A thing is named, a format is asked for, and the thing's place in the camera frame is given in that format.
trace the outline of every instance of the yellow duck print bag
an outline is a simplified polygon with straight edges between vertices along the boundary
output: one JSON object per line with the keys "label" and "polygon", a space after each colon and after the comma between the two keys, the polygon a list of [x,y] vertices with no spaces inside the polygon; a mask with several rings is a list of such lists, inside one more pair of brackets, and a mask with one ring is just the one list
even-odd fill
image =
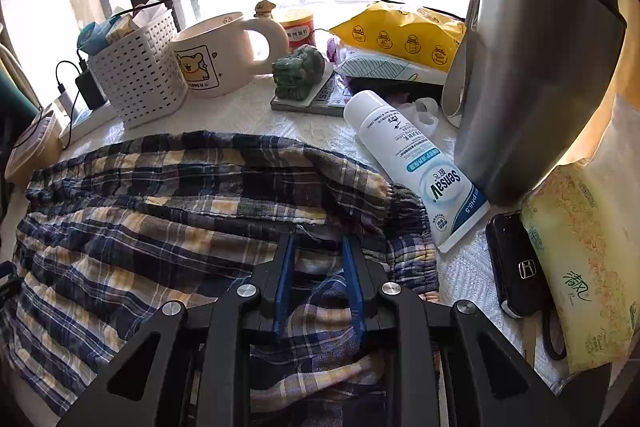
{"label": "yellow duck print bag", "polygon": [[465,30],[463,22],[428,8],[375,2],[329,31],[348,46],[447,72]]}

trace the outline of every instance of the screw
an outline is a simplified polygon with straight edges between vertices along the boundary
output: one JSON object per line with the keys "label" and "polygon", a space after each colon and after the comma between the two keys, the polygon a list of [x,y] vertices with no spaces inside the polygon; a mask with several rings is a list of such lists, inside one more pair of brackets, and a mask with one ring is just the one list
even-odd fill
{"label": "screw", "polygon": [[164,306],[162,306],[162,313],[165,315],[175,315],[180,311],[180,308],[180,302],[169,301],[164,303]]}
{"label": "screw", "polygon": [[476,313],[476,305],[471,301],[463,299],[462,301],[458,301],[458,304],[456,304],[456,306],[458,308],[458,311],[465,315]]}
{"label": "screw", "polygon": [[238,287],[238,295],[241,297],[251,297],[252,295],[255,295],[256,293],[256,288],[253,284],[243,284],[242,286]]}
{"label": "screw", "polygon": [[382,293],[387,295],[398,295],[401,289],[401,286],[395,282],[385,282],[382,285]]}

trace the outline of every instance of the green jade figurine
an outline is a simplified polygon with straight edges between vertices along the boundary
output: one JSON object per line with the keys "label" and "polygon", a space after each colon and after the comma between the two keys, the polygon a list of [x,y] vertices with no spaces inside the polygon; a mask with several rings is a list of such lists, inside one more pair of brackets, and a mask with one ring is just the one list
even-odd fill
{"label": "green jade figurine", "polygon": [[313,46],[304,44],[287,57],[273,63],[276,96],[304,100],[324,73],[324,57]]}

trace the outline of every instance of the blue gripper pad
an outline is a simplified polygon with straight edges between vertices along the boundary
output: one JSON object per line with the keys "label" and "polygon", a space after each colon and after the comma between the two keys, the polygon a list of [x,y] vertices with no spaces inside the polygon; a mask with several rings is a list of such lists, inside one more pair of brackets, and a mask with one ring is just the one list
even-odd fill
{"label": "blue gripper pad", "polygon": [[276,336],[280,336],[282,325],[289,315],[289,301],[291,296],[291,278],[293,276],[293,263],[295,260],[294,236],[289,237],[287,250],[284,255],[282,264],[282,272],[278,280],[278,289],[276,290],[276,299],[274,302],[274,323],[273,332]]}
{"label": "blue gripper pad", "polygon": [[351,324],[356,333],[358,341],[362,341],[366,332],[364,324],[364,299],[358,281],[356,266],[353,262],[353,254],[349,241],[343,239],[340,244],[342,250],[342,269],[344,271],[344,283],[347,286],[347,299],[351,309]]}

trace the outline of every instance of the yellow tissue package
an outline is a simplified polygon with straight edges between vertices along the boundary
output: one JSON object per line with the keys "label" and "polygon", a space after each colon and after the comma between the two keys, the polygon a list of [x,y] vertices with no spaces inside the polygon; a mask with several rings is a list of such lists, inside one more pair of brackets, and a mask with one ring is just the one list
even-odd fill
{"label": "yellow tissue package", "polygon": [[465,23],[428,8],[375,2],[329,31],[348,46],[447,72],[465,29]]}
{"label": "yellow tissue package", "polygon": [[572,373],[628,355],[638,320],[633,214],[622,216],[609,190],[623,181],[600,174],[586,160],[556,167],[521,215],[558,309]]}

